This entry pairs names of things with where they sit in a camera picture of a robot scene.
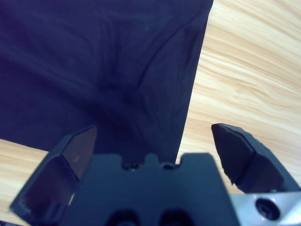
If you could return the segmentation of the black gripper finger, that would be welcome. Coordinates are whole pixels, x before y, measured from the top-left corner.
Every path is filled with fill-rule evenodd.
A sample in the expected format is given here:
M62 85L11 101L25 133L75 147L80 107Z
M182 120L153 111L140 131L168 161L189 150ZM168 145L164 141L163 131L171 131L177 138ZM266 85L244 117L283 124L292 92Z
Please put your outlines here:
M26 222L60 222L94 152L96 126L66 135L41 161L9 209Z
M211 126L224 173L244 193L299 192L300 186L264 144L240 127Z

